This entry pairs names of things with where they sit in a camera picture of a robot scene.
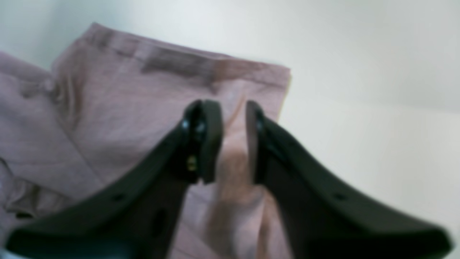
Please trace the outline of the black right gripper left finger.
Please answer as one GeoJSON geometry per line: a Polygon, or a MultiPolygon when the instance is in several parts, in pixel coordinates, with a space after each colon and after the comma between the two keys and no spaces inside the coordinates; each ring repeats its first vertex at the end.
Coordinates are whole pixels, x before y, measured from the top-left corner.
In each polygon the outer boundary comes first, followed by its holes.
{"type": "Polygon", "coordinates": [[[220,104],[196,100],[122,178],[78,204],[13,230],[5,253],[25,259],[165,259],[191,185],[215,180],[220,104]]]}

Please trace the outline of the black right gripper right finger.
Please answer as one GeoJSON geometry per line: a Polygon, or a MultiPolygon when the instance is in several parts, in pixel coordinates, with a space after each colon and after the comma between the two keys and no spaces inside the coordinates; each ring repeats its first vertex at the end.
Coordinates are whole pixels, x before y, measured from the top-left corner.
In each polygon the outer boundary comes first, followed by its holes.
{"type": "Polygon", "coordinates": [[[274,196],[296,259],[442,259],[440,226],[401,213],[329,172],[255,101],[246,105],[253,182],[274,196]]]}

